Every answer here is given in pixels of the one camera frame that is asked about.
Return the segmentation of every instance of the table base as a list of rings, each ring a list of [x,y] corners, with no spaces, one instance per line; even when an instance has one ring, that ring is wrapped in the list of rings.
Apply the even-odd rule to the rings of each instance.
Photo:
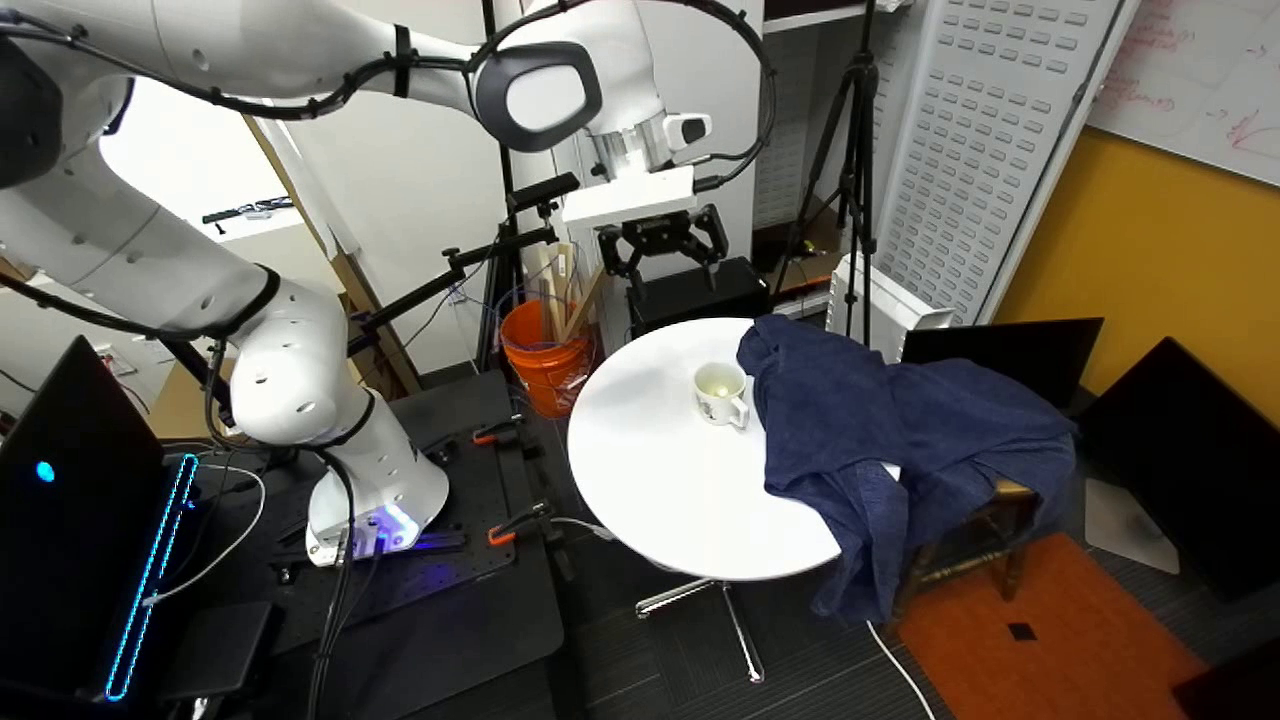
[[[686,583],[678,588],[669,589],[664,593],[659,593],[637,602],[636,618],[644,620],[654,610],[666,607],[677,600],[684,600],[713,585],[719,587],[721,594],[724,598],[724,607],[728,609],[728,618],[733,623],[733,632],[737,634],[737,644],[742,650],[742,657],[746,660],[746,679],[753,683],[763,683],[764,666],[760,664],[760,656],[755,652],[755,643],[751,642],[751,634],[748,632],[746,624],[742,621],[742,611],[739,609],[737,596],[730,583],[712,578],[701,578],[699,580]]]

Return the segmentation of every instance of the orange bucket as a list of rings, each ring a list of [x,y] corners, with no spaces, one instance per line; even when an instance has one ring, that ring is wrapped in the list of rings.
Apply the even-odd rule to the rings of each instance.
[[[567,313],[572,311],[570,305]],[[539,415],[570,414],[591,374],[591,341],[585,332],[562,345],[548,342],[543,338],[543,301],[530,300],[502,322],[502,348]]]

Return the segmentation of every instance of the mug handle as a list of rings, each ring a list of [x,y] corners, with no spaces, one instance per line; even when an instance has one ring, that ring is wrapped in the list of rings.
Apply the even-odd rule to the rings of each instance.
[[[733,424],[739,428],[745,428],[746,421],[751,418],[751,409],[742,402],[741,397],[732,397],[730,401],[733,404],[733,409],[737,410],[737,415],[733,418]]]

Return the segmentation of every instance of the white mug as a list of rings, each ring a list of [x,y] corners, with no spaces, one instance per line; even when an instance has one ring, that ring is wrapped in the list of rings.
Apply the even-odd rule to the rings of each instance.
[[[750,410],[742,401],[746,373],[728,363],[708,363],[694,373],[698,413],[713,425],[745,428]]]

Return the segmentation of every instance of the wooden chair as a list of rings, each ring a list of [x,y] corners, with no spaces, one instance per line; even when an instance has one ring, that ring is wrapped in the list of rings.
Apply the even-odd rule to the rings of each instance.
[[[908,565],[906,573],[899,584],[897,594],[893,597],[893,616],[886,624],[888,634],[897,632],[902,616],[906,615],[906,606],[920,589],[938,580],[952,575],[968,573],[975,568],[987,565],[1000,559],[1005,559],[1004,574],[1000,580],[1000,594],[1006,602],[1018,594],[1018,585],[1023,579],[1023,566],[1027,562],[1027,546],[1014,544],[1014,538],[1019,538],[1030,523],[1036,512],[1037,495],[1030,489],[1001,478],[996,482],[996,495],[991,502],[982,506],[965,520],[964,527],[978,527],[988,530],[995,538],[995,547],[978,555],[964,555],[943,566],[934,566],[934,557],[943,541],[927,543],[915,550]],[[1000,520],[1010,520],[1001,524]]]

